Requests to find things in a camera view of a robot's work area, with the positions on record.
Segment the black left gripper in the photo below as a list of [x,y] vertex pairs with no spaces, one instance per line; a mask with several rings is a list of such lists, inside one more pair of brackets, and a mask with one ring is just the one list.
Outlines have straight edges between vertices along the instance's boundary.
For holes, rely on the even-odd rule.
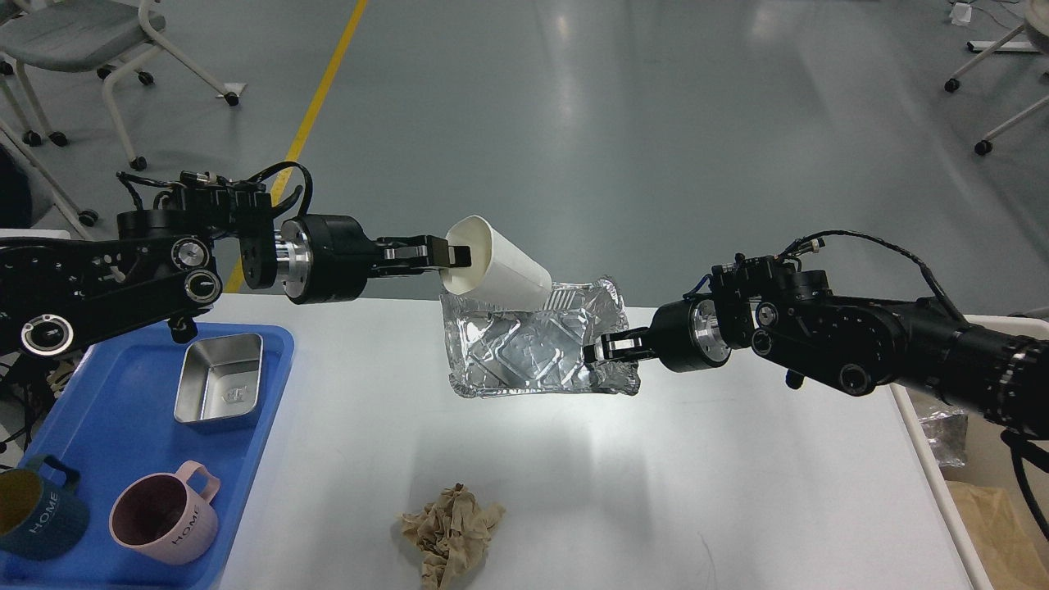
[[288,269],[279,272],[296,305],[349,302],[374,277],[412,276],[428,271],[469,268],[469,246],[416,235],[372,243],[351,216],[307,214],[283,222],[279,235],[288,246]]

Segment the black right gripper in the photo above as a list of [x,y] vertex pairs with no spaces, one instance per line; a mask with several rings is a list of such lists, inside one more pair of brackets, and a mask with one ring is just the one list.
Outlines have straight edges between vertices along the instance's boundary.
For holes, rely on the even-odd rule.
[[731,350],[722,335],[713,300],[685,298],[660,305],[652,314],[652,347],[644,342],[649,328],[601,334],[582,347],[585,365],[637,362],[658,358],[671,372],[685,373],[726,365]]

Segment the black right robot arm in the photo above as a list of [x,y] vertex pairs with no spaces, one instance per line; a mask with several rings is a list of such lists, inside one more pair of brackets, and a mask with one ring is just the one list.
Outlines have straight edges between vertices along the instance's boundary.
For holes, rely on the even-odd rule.
[[902,384],[1001,426],[1020,493],[1042,533],[1026,464],[1047,469],[1039,446],[1048,436],[1047,340],[973,324],[932,269],[903,247],[870,238],[913,261],[929,297],[889,300],[838,296],[827,273],[802,269],[802,255],[825,246],[828,231],[782,252],[738,253],[713,265],[679,300],[660,305],[649,325],[603,334],[582,347],[585,365],[656,359],[671,372],[721,367],[731,351],[750,350],[786,370],[787,386],[813,379],[852,397]]

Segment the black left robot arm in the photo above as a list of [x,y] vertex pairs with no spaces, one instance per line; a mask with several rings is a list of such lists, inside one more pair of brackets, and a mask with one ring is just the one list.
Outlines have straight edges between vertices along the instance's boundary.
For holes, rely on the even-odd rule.
[[167,322],[177,343],[224,285],[214,243],[235,238],[247,285],[281,285],[296,305],[349,302],[370,279],[472,269],[479,249],[432,235],[367,238],[351,216],[311,213],[311,172],[280,202],[266,181],[295,161],[247,180],[183,172],[175,182],[120,173],[134,209],[117,217],[116,240],[4,238],[3,354],[74,354],[142,326]]

